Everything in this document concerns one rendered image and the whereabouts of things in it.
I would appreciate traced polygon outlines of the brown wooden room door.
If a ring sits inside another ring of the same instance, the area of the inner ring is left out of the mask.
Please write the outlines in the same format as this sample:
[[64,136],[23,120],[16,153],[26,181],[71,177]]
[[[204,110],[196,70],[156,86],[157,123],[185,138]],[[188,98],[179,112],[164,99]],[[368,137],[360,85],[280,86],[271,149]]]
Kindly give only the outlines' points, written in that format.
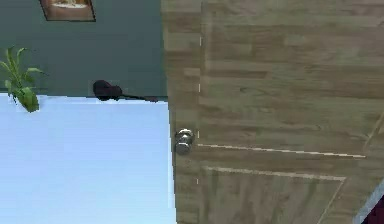
[[384,0],[160,4],[176,224],[384,224]]

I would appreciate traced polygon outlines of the dark maroon rounded object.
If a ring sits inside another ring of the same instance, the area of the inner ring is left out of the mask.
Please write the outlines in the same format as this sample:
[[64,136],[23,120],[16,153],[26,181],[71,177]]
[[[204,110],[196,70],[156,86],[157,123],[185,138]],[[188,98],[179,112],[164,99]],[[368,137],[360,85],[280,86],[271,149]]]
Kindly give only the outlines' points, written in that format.
[[136,100],[144,100],[149,102],[157,102],[157,97],[145,97],[124,94],[121,87],[118,85],[111,85],[105,80],[97,80],[92,85],[92,90],[97,99],[100,101],[115,100],[118,101],[120,98],[131,98]]

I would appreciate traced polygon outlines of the silver round door knob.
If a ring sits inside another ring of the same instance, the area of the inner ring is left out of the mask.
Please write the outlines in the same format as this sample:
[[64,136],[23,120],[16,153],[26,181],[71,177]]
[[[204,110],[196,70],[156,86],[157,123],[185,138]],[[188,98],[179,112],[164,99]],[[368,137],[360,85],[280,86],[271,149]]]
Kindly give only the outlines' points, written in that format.
[[181,129],[175,134],[175,152],[179,155],[187,155],[192,150],[194,134],[189,129]]

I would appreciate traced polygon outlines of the brown framed wall picture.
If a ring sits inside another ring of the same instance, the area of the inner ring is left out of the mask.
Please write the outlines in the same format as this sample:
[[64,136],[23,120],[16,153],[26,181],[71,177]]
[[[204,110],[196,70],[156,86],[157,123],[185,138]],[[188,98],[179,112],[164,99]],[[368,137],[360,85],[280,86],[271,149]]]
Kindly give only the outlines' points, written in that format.
[[47,21],[95,22],[92,0],[39,0]]

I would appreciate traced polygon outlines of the green house plant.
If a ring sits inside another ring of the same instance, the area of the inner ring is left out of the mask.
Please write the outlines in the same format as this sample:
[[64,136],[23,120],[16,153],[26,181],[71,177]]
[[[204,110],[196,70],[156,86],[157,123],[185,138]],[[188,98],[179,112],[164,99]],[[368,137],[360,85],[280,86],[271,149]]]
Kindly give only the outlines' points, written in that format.
[[5,50],[5,61],[0,60],[0,68],[7,75],[4,80],[4,86],[7,95],[12,98],[15,104],[20,103],[21,106],[29,113],[36,112],[40,109],[37,94],[35,93],[35,79],[32,73],[45,74],[44,71],[37,67],[21,67],[21,56],[28,48],[19,48],[16,54],[13,54],[15,47],[11,46]]

